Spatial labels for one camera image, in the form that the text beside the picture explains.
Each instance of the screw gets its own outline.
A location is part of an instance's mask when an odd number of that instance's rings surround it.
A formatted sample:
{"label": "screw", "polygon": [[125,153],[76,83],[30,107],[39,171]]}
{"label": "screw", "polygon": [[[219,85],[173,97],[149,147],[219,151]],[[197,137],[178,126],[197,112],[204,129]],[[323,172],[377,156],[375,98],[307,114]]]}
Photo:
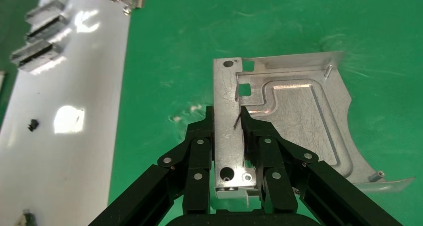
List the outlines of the screw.
{"label": "screw", "polygon": [[200,174],[200,173],[196,173],[195,175],[194,175],[194,179],[196,179],[196,180],[200,180],[200,179],[202,179],[203,178],[203,175],[202,174]]}
{"label": "screw", "polygon": [[172,159],[171,158],[169,158],[169,157],[166,157],[166,158],[164,158],[163,159],[163,162],[165,163],[165,164],[168,164],[168,163],[170,163],[172,161]]}
{"label": "screw", "polygon": [[280,173],[278,173],[278,172],[273,172],[272,177],[273,177],[274,179],[280,179]]}

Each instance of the square hole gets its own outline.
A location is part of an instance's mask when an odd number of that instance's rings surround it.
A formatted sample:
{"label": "square hole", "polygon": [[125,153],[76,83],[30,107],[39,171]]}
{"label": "square hole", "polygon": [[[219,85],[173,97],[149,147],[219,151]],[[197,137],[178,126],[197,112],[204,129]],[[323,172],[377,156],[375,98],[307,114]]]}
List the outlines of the square hole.
{"label": "square hole", "polygon": [[250,84],[239,84],[239,96],[250,96],[251,95],[251,85]]}
{"label": "square hole", "polygon": [[242,71],[254,71],[254,61],[243,61]]}

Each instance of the green work surface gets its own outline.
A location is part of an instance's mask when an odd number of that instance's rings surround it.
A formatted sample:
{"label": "green work surface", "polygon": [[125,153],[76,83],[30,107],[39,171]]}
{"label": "green work surface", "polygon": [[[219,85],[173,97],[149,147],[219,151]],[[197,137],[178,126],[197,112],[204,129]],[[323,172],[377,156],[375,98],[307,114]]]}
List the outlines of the green work surface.
{"label": "green work surface", "polygon": [[[212,105],[214,58],[343,50],[357,148],[388,180],[417,177],[369,196],[404,225],[423,225],[422,9],[423,0],[146,0],[131,16],[110,202]],[[162,225],[182,214],[181,201]]]}

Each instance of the small black object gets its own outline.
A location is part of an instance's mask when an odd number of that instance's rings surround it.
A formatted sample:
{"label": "small black object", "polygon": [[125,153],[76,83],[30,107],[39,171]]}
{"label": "small black object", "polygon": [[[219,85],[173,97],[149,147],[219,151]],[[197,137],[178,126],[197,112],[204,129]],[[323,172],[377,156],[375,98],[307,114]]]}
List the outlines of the small black object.
{"label": "small black object", "polygon": [[38,127],[38,125],[39,125],[38,120],[32,119],[31,124],[28,125],[29,131],[31,131],[31,132],[34,131]]}
{"label": "small black object", "polygon": [[37,226],[37,223],[35,222],[35,215],[32,214],[29,210],[24,210],[23,214],[20,216],[14,226]]}
{"label": "small black object", "polygon": [[213,107],[188,125],[185,140],[162,155],[90,226],[157,226],[174,200],[184,195],[184,215],[167,226],[318,226],[297,214],[300,200],[326,226],[401,226],[319,157],[283,139],[272,123],[251,118],[241,107],[245,159],[257,170],[261,209],[210,214],[209,173],[214,160]]}

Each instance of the round hole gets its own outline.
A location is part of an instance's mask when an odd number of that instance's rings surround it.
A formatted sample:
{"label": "round hole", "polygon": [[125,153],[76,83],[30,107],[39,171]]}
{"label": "round hole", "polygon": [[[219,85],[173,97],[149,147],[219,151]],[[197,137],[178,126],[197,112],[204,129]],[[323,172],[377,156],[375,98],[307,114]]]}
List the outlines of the round hole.
{"label": "round hole", "polygon": [[200,179],[202,179],[202,177],[203,177],[203,175],[202,175],[202,174],[200,174],[200,173],[196,173],[196,174],[194,175],[194,179],[196,179],[196,180],[200,180]]}
{"label": "round hole", "polygon": [[313,156],[312,156],[311,154],[309,154],[309,153],[305,153],[305,154],[304,154],[304,157],[305,157],[306,159],[311,159]]}
{"label": "round hole", "polygon": [[172,159],[171,158],[169,158],[169,157],[166,157],[166,158],[164,158],[163,159],[163,162],[165,163],[165,164],[168,164],[168,163],[170,163],[172,161]]}
{"label": "round hole", "polygon": [[275,179],[280,179],[280,173],[273,172],[272,177],[274,177]]}
{"label": "round hole", "polygon": [[233,172],[233,169],[229,167],[224,167],[223,169],[220,170],[219,175],[223,181],[231,181],[235,173]]}
{"label": "round hole", "polygon": [[233,66],[233,62],[231,60],[227,60],[223,63],[223,66],[224,67],[231,67],[231,66]]}

